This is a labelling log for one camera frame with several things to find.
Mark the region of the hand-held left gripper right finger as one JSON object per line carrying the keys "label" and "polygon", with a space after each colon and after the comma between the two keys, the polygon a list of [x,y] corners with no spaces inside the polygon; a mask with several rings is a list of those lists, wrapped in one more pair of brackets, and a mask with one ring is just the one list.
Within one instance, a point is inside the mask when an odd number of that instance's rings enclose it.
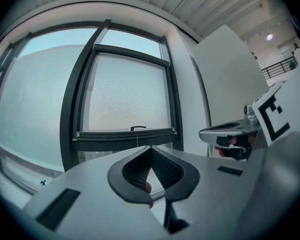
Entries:
{"label": "hand-held left gripper right finger", "polygon": [[199,181],[191,194],[171,203],[174,218],[187,226],[151,240],[235,240],[241,216],[257,183],[262,167],[262,149],[254,147],[247,161],[213,158],[190,154],[166,147],[152,150],[176,164],[194,166]]}

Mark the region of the black aluminium window frame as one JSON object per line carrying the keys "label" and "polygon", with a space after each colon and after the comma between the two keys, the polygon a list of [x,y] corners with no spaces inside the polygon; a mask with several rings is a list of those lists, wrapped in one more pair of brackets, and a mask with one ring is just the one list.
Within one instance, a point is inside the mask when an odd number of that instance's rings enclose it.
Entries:
{"label": "black aluminium window frame", "polygon": [[[123,151],[161,145],[208,155],[198,132],[209,122],[201,76],[189,45],[176,27],[158,35],[103,22],[75,22],[29,32],[0,58],[0,97],[6,73],[26,44],[52,32],[93,28],[68,79],[63,96],[59,143],[63,172],[80,164],[78,151]],[[132,126],[146,130],[130,131]],[[0,146],[0,169],[48,169]]]}

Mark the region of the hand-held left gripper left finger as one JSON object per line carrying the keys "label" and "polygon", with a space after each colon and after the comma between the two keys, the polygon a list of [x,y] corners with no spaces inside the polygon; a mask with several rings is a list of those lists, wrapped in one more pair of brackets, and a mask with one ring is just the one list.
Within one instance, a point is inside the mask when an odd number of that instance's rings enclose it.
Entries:
{"label": "hand-held left gripper left finger", "polygon": [[161,240],[169,232],[148,204],[130,203],[108,183],[110,167],[140,155],[148,147],[124,150],[81,163],[37,192],[23,209],[38,220],[64,190],[79,192],[54,232],[69,240]]}

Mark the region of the large frosted glass pane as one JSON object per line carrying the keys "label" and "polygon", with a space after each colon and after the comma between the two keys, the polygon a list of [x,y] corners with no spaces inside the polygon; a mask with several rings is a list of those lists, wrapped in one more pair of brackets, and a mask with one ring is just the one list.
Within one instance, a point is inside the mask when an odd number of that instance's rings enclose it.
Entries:
{"label": "large frosted glass pane", "polygon": [[94,28],[32,38],[8,69],[0,96],[0,146],[18,158],[62,172],[60,117],[73,67]]}

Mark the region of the black metal railing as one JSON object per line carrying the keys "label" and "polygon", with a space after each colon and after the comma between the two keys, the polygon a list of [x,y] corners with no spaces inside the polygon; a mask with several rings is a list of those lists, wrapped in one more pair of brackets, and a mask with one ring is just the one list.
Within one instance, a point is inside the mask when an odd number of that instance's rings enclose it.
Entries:
{"label": "black metal railing", "polygon": [[297,68],[297,66],[298,62],[296,58],[294,56],[291,56],[266,68],[263,68],[261,71],[263,73],[264,78],[266,80],[269,80],[281,74],[293,71]]}

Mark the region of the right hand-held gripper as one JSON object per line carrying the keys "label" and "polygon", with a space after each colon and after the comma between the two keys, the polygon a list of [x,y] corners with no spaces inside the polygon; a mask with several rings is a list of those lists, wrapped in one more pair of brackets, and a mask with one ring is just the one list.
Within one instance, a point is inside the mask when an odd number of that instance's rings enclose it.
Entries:
{"label": "right hand-held gripper", "polygon": [[[282,81],[274,83],[250,107],[245,106],[244,120],[231,121],[203,129],[199,132],[199,138],[205,143],[227,149],[225,158],[239,161],[248,159],[259,133],[264,134],[266,143],[270,146],[290,130],[290,124],[285,119],[282,105],[276,98],[283,84]],[[251,132],[236,129],[243,126],[244,122],[257,129]]]}

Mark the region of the clear low glass pane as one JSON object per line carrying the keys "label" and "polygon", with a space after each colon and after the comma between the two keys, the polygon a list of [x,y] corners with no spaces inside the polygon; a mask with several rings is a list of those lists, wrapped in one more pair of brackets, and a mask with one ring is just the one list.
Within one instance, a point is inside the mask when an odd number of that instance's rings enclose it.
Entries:
{"label": "clear low glass pane", "polygon": [[108,155],[118,153],[120,151],[78,151],[78,161],[80,164],[93,160],[102,158]]}

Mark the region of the person's right hand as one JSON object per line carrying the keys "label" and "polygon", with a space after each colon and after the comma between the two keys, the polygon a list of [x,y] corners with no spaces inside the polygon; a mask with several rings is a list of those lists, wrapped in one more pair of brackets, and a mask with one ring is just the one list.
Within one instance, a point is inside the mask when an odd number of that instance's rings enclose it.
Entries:
{"label": "person's right hand", "polygon": [[218,146],[214,146],[214,149],[217,151],[218,155],[222,158],[225,157],[225,154],[227,153],[228,149],[227,148],[221,148]]}

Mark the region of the person's left hand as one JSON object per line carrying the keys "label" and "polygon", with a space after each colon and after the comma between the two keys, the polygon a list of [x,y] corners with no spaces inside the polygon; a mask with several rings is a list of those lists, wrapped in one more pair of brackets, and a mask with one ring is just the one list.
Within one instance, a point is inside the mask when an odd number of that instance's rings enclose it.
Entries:
{"label": "person's left hand", "polygon": [[[145,183],[145,191],[146,191],[149,195],[150,195],[151,192],[152,192],[152,186],[151,186],[151,184],[150,184],[149,182],[146,182],[146,183]],[[150,198],[149,198],[149,207],[150,207],[150,209],[152,209],[153,205],[154,205],[154,200],[150,197]]]}

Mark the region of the white partition board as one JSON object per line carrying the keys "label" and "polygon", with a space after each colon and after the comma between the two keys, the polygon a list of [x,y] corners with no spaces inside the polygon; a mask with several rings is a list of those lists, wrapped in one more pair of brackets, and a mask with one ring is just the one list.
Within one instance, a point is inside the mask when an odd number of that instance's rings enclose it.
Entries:
{"label": "white partition board", "polygon": [[203,82],[208,127],[243,120],[245,105],[269,88],[257,60],[227,25],[197,44],[192,54]]}

